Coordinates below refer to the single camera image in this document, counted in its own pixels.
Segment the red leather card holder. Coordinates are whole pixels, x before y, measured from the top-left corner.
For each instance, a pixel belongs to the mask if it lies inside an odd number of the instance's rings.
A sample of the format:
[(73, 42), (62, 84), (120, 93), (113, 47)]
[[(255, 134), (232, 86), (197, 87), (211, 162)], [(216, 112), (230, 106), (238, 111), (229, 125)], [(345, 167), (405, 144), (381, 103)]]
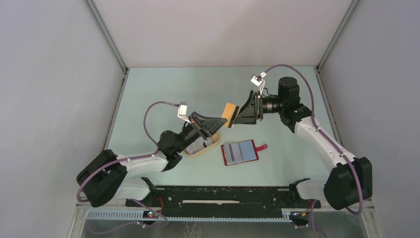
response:
[(240, 146), (243, 161), (240, 162), (240, 163), (231, 164), (231, 165), (226, 164), (226, 158), (225, 158), (225, 155), (224, 155), (224, 148), (223, 148), (224, 144), (221, 145), (223, 160), (224, 160), (224, 164), (226, 166), (232, 166), (232, 165), (237, 165), (237, 164), (242, 164), (242, 163), (247, 163), (247, 162), (252, 162), (252, 161), (258, 161), (259, 160), (258, 152), (263, 151), (263, 150), (268, 148), (267, 144), (263, 144), (261, 146), (256, 146), (254, 140), (252, 140), (252, 139), (251, 140), (246, 140), (246, 141), (241, 141), (241, 142), (238, 142), (238, 143), (239, 143), (239, 146)]

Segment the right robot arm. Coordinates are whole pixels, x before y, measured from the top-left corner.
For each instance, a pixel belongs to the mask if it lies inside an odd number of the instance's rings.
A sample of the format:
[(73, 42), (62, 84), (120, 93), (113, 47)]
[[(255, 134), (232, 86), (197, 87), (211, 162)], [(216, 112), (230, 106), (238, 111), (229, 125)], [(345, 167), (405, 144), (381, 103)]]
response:
[(283, 77), (278, 82), (278, 93), (263, 96), (265, 81), (253, 76), (251, 82), (258, 86), (251, 91), (245, 104), (232, 118), (233, 124), (256, 124), (266, 114), (279, 114), (281, 122), (292, 133), (302, 138), (316, 152), (329, 172), (325, 182), (304, 179), (288, 193), (294, 207), (303, 206), (308, 199), (325, 200), (335, 210), (349, 209), (373, 194), (372, 164), (366, 157), (358, 158), (329, 135), (315, 118), (313, 111), (300, 102), (300, 87), (293, 77)]

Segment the gold card with stripe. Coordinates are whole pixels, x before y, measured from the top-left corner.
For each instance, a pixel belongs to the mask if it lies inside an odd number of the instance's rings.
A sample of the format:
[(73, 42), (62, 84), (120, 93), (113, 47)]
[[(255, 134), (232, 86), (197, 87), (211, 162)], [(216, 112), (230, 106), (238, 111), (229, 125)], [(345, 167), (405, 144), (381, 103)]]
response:
[(232, 103), (226, 104), (223, 110), (222, 116), (221, 116), (222, 118), (227, 120), (227, 122), (223, 125), (224, 127), (227, 127), (227, 128), (233, 127), (233, 121), (238, 115), (240, 108), (241, 108), (240, 106), (232, 104)]

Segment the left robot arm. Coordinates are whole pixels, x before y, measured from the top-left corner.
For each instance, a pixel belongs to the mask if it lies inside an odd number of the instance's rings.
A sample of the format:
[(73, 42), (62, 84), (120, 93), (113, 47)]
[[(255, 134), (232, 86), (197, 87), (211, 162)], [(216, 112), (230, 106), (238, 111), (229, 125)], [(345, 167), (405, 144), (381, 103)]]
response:
[(143, 175), (173, 169), (181, 161), (182, 151), (199, 138), (211, 138), (228, 121), (197, 112), (193, 112), (190, 119), (191, 124), (182, 127), (179, 133), (162, 132), (156, 152), (123, 158), (110, 149), (103, 150), (77, 175), (77, 200), (89, 202), (92, 207), (103, 206), (112, 199), (135, 199), (144, 206), (152, 206), (157, 194)]

